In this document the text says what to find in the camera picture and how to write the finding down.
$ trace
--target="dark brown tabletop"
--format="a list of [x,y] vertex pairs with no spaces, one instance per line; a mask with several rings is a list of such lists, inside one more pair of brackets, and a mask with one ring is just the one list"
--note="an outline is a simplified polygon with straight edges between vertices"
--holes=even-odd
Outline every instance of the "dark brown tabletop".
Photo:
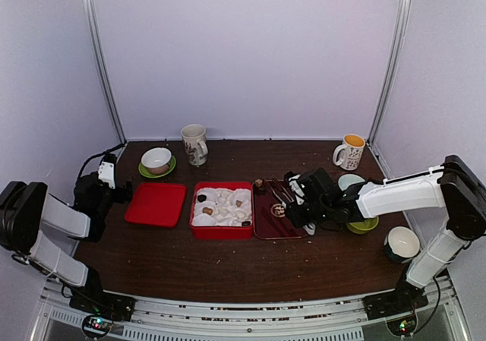
[[[152,182],[187,185],[185,204],[174,229],[135,225],[124,219],[128,204],[114,204],[103,239],[81,242],[76,258],[99,271],[107,290],[196,302],[284,302],[334,298],[391,289],[403,267],[391,263],[383,240],[401,213],[380,217],[367,235],[317,230],[295,240],[201,241],[189,227],[191,199],[198,182],[282,178],[319,166],[335,180],[346,172],[332,164],[337,141],[210,141],[207,163],[185,159],[181,142],[131,142],[116,169],[123,184],[150,182],[137,170],[142,154],[168,147],[177,158],[174,172]],[[383,178],[366,149],[356,174]]]

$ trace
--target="dark red tray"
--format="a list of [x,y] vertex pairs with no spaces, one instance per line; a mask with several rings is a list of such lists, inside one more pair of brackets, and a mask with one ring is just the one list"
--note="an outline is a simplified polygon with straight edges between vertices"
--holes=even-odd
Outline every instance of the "dark red tray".
[[296,229],[287,217],[275,217],[271,208],[279,201],[269,191],[261,194],[253,184],[254,234],[262,240],[281,238],[304,238],[308,234],[304,229]]
[[135,191],[125,219],[130,223],[175,227],[187,188],[180,184],[143,183]]

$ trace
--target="white cup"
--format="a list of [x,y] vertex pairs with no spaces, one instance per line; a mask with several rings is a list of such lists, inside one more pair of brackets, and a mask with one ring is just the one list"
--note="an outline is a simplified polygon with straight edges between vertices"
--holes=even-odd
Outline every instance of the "white cup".
[[188,125],[181,130],[185,153],[191,165],[200,166],[207,161],[206,128],[203,125]]
[[333,163],[344,170],[356,170],[365,149],[366,141],[357,134],[347,134],[334,150]]

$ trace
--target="metal grate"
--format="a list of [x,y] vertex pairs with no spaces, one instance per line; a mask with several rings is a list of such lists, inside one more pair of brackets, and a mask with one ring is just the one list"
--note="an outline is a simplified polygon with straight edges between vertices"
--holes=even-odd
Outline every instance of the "metal grate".
[[[125,326],[122,335],[123,339],[130,341],[220,341],[220,340],[231,340],[240,339],[233,337],[217,337],[217,338],[207,338],[207,337],[194,337],[194,336],[184,336],[184,335],[168,335],[167,333],[161,333],[151,330],[141,330],[132,326]],[[363,341],[363,332],[360,327],[355,327],[348,330],[334,331],[319,333],[310,336],[300,336],[295,338],[288,337],[258,337],[255,339],[267,340],[267,341]]]
[[83,318],[74,312],[66,311],[60,308],[53,308],[51,313],[51,319],[58,320],[65,324],[70,324],[72,326],[81,326]]

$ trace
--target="printed mug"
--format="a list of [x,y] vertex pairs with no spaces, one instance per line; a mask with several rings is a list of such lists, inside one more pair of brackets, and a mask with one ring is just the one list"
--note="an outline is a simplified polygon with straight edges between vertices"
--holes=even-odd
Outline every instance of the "printed mug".
[[347,134],[334,150],[333,163],[344,170],[356,170],[365,149],[366,141],[357,134]]

